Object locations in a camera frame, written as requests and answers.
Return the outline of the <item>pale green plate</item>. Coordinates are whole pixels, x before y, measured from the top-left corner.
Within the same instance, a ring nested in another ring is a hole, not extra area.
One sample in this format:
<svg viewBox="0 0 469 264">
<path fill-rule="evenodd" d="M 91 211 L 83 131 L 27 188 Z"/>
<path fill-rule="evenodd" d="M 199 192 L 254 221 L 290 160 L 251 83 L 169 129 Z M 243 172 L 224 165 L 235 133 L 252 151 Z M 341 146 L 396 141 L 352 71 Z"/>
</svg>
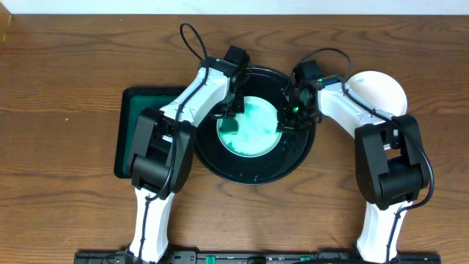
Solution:
<svg viewBox="0 0 469 264">
<path fill-rule="evenodd" d="M 277 109 L 267 100 L 255 96 L 245 96 L 244 107 L 242 114 L 232 117 L 239 124 L 236 135 L 220 134 L 220 119 L 216 123 L 216 132 L 229 152 L 244 158 L 260 157 L 280 142 L 282 132 L 277 131 Z"/>
</svg>

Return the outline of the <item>green scrubbing sponge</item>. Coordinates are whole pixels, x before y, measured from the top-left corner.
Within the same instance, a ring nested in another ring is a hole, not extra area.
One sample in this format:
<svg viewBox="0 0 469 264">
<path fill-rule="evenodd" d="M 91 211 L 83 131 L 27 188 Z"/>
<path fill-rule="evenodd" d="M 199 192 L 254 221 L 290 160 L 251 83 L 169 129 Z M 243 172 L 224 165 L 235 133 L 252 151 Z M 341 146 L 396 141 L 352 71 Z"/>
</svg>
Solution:
<svg viewBox="0 0 469 264">
<path fill-rule="evenodd" d="M 219 120 L 218 132 L 220 134 L 236 135 L 239 131 L 239 124 L 235 118 L 224 118 Z"/>
</svg>

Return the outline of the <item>white plate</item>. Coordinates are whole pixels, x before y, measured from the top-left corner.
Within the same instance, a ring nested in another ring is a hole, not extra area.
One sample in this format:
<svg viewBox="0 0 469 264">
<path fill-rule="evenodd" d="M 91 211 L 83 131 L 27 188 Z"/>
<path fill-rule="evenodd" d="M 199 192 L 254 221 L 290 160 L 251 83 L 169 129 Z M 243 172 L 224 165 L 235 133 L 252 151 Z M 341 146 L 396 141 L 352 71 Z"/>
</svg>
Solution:
<svg viewBox="0 0 469 264">
<path fill-rule="evenodd" d="M 388 74 L 367 70 L 356 73 L 347 83 L 363 99 L 380 110 L 402 116 L 407 112 L 407 96 L 401 84 Z"/>
</svg>

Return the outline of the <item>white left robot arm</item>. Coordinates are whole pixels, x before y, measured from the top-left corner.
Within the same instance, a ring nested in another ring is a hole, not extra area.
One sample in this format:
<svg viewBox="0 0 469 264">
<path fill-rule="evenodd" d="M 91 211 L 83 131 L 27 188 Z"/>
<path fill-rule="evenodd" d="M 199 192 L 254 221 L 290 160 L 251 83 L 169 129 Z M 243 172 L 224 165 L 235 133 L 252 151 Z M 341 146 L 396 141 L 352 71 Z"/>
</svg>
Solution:
<svg viewBox="0 0 469 264">
<path fill-rule="evenodd" d="M 126 164 L 137 198 L 136 231 L 126 263 L 158 263 L 164 256 L 172 200 L 191 170 L 196 130 L 207 116 L 243 113 L 240 88 L 250 73 L 247 51 L 230 46 L 222 59 L 203 58 L 193 82 L 171 103 L 141 112 Z"/>
</svg>

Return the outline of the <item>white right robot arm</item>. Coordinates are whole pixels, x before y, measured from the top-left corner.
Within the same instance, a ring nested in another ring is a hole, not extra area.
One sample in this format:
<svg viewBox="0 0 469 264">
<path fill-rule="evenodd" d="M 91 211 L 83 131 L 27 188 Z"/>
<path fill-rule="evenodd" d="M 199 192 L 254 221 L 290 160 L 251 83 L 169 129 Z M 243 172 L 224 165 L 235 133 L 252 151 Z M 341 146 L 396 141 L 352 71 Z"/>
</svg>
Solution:
<svg viewBox="0 0 469 264">
<path fill-rule="evenodd" d="M 284 90 L 288 108 L 279 119 L 299 131 L 329 117 L 355 140 L 355 178 L 366 200 L 356 248 L 368 263 L 397 259 L 396 242 L 406 212 L 421 207 L 420 191 L 432 196 L 435 177 L 418 123 L 407 113 L 402 86 L 388 74 L 367 70 L 325 76 L 314 60 L 299 62 Z"/>
</svg>

